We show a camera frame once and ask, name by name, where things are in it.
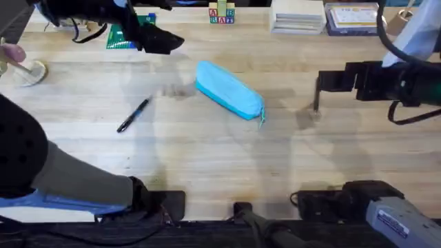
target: green lego baseplate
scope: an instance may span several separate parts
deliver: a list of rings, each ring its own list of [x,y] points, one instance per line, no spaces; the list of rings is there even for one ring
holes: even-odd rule
[[[156,24],[156,15],[149,13],[148,15],[138,16],[140,24],[151,23]],[[107,49],[134,49],[135,46],[131,41],[126,41],[123,36],[123,31],[119,25],[112,25],[110,28],[109,36],[107,38]]]

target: pen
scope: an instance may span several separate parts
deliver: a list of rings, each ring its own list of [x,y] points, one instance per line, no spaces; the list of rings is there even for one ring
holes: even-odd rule
[[[118,133],[120,132],[124,132],[129,126],[130,124],[132,124],[132,122],[135,120],[135,118],[144,110],[144,107],[147,106],[147,104],[149,104],[151,97],[145,99],[135,110],[135,112],[133,112],[133,114],[131,114],[129,117],[127,117],[127,119],[123,122],[123,124],[121,124],[121,126],[118,127],[118,129],[116,130]]]

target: wooden tabletop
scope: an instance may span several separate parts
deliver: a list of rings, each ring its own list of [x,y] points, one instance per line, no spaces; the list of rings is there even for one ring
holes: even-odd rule
[[[0,92],[29,111],[48,138],[71,155],[149,189],[187,193],[187,220],[226,218],[232,203],[293,218],[288,195],[349,180],[391,183],[430,217],[441,217],[439,119],[399,127],[390,102],[322,93],[322,118],[308,106],[319,70],[381,60],[378,37],[271,34],[267,8],[238,8],[234,25],[209,24],[207,8],[140,8],[157,25],[185,38],[172,55],[106,50],[107,35],[84,45],[54,32],[34,13],[20,41],[29,59],[45,61],[47,79],[17,87],[10,70]],[[386,9],[390,19],[398,9]],[[194,89],[196,64],[234,72],[265,99],[267,122],[245,121]],[[154,100],[122,134],[117,127],[146,97]],[[398,110],[398,117],[432,107]]]

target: black cable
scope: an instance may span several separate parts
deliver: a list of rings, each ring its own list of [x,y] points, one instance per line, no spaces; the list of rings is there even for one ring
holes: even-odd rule
[[[292,204],[294,207],[298,207],[298,203],[296,203],[296,202],[293,200],[293,197],[294,197],[294,196],[297,196],[297,194],[298,194],[298,192],[294,192],[294,193],[292,193],[292,194],[289,196],[289,201],[291,202],[291,204]]]
[[[101,246],[101,247],[126,247],[126,246],[130,246],[130,245],[135,245],[138,244],[140,242],[143,242],[144,240],[147,240],[148,238],[152,237],[153,235],[159,233],[160,231],[162,231],[165,228],[165,225],[159,225],[157,226],[157,228],[152,231],[151,233],[149,233],[148,235],[139,238],[137,240],[133,240],[133,241],[129,241],[129,242],[125,242],[125,243],[108,243],[108,242],[99,242],[99,241],[93,241],[93,240],[87,240],[84,238],[80,238],[80,237],[76,237],[76,236],[71,236],[68,234],[62,234],[59,233],[57,231],[51,231],[51,230],[40,230],[40,229],[31,229],[29,227],[26,227],[25,224],[17,221],[17,220],[13,220],[10,218],[7,218],[5,216],[1,216],[0,215],[0,221],[3,223],[9,223],[11,225],[14,226],[20,226],[22,227],[22,230],[20,231],[20,233],[23,232],[27,232],[29,234],[34,234],[34,235],[49,235],[49,236],[54,236],[57,238],[64,238],[67,240],[73,240],[73,241],[77,241],[77,242],[81,242],[83,244],[86,245],[95,245],[95,246]],[[23,243],[21,245],[21,248],[24,248],[26,244],[26,237],[23,238]]]
[[[46,29],[48,29],[49,24],[50,24],[50,22],[48,21],[48,24],[46,24],[46,27],[44,27],[44,31],[43,32],[46,32]]]
[[[62,234],[57,231],[43,231],[40,234],[47,234],[47,235],[54,236],[57,238],[64,238],[64,239],[68,239],[68,240],[82,242],[83,244],[86,244],[86,245],[95,245],[95,246],[100,246],[100,247],[125,247],[125,246],[135,245],[140,242],[143,242],[144,240],[147,240],[148,238],[150,238],[153,235],[157,234],[158,232],[162,231],[164,228],[165,228],[164,225],[159,225],[154,231],[152,231],[151,233],[149,233],[148,235],[146,235],[142,238],[139,238],[139,239],[133,240],[133,241],[129,241],[129,242],[125,242],[125,243],[119,243],[119,244],[118,243],[114,244],[114,243],[108,243],[108,242],[98,242],[98,241],[93,241],[93,240],[87,240],[87,239],[76,237],[76,236]]]
[[[389,40],[386,34],[386,30],[383,26],[383,12],[384,12],[384,6],[386,5],[386,0],[378,0],[378,10],[377,10],[377,33],[378,37],[380,37],[381,43],[395,56],[397,56],[399,59],[402,59],[403,61],[406,61],[408,63],[412,63],[414,65],[419,65],[424,68],[429,68],[432,70],[438,70],[441,71],[441,66],[436,65],[431,62],[420,60],[414,56],[408,55],[404,53],[402,50],[398,49],[392,42]]]
[[[73,26],[74,26],[74,30],[75,30],[75,36],[72,39],[72,41],[77,43],[77,44],[84,44],[84,43],[86,43],[88,41],[91,41],[92,39],[98,38],[107,29],[107,23],[104,23],[103,27],[101,27],[100,30],[98,30],[96,33],[91,34],[90,36],[88,36],[88,37],[86,37],[86,38],[84,38],[84,39],[79,41],[78,37],[79,37],[80,31],[78,29],[78,25],[76,24],[76,21],[73,18],[71,18],[71,20],[72,20],[72,23],[73,23]]]
[[[389,107],[389,111],[387,113],[387,118],[392,123],[395,123],[396,125],[406,125],[406,124],[416,123],[418,121],[427,120],[428,118],[432,118],[432,117],[441,115],[441,109],[439,109],[439,110],[434,110],[434,111],[426,113],[426,114],[421,114],[421,115],[414,116],[411,118],[406,118],[403,120],[396,121],[394,119],[394,116],[395,116],[395,110],[396,110],[399,103],[400,103],[399,101],[393,101],[391,106]]]

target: blue pencil case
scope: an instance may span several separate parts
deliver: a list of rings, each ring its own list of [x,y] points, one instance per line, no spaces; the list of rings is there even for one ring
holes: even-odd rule
[[[221,66],[200,61],[196,70],[196,88],[245,120],[260,116],[261,123],[265,121],[263,98]]]

